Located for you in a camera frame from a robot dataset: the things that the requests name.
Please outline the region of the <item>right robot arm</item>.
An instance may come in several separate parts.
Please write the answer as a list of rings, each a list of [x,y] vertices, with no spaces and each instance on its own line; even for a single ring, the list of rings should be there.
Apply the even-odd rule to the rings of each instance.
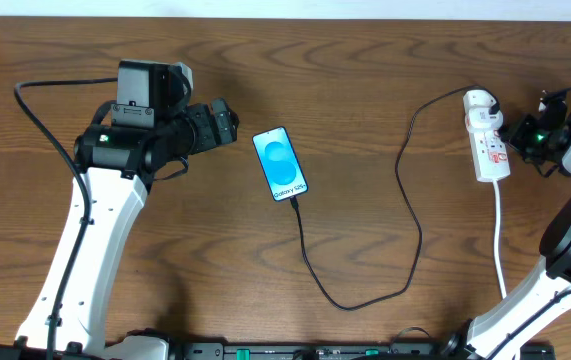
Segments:
[[[479,150],[474,152],[479,181],[499,180],[497,168],[506,160],[504,154],[494,152],[490,136],[534,165],[551,162],[555,170],[571,176],[571,110],[566,94],[560,90],[545,95],[540,117],[526,116],[503,127],[500,121],[487,124],[483,118],[498,110],[493,96],[484,90],[468,92],[464,107],[470,139],[490,157],[483,160]],[[544,232],[539,252],[541,257],[528,276],[496,307],[454,335],[441,349],[442,356],[511,359],[538,332],[571,310],[571,198]]]

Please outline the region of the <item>blue Galaxy smartphone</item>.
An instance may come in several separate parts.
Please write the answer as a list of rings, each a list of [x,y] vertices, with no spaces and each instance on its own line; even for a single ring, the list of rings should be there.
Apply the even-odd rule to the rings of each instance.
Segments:
[[[272,199],[280,202],[309,190],[294,146],[284,127],[252,137]]]

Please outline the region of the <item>white power strip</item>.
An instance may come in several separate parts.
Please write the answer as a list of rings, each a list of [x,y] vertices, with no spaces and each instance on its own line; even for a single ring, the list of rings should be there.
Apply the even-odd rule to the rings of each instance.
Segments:
[[[503,125],[501,112],[490,114],[489,108],[472,108],[465,116],[469,133],[475,176],[479,182],[490,183],[510,175],[506,145],[498,129]]]

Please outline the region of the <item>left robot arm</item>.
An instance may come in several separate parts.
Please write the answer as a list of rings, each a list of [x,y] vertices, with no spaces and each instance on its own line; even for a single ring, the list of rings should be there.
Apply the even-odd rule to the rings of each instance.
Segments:
[[[179,359],[182,348],[153,329],[107,344],[110,296],[131,228],[158,171],[170,162],[231,144],[239,119],[226,101],[191,101],[184,63],[124,59],[104,102],[67,153],[20,100],[24,113],[61,153],[73,174],[66,224],[39,297],[0,360]]]

